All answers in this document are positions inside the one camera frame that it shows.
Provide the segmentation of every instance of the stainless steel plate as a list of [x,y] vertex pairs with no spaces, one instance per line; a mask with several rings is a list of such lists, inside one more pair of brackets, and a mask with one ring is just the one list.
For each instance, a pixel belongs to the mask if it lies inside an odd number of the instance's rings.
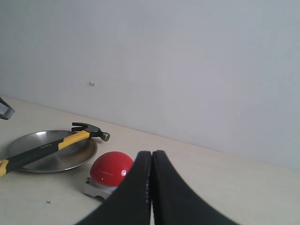
[[[48,130],[25,135],[9,144],[7,154],[11,157],[74,133],[66,130]],[[93,139],[89,138],[30,163],[21,169],[35,173],[54,173],[69,170],[85,164],[93,158],[96,152],[97,144]]]

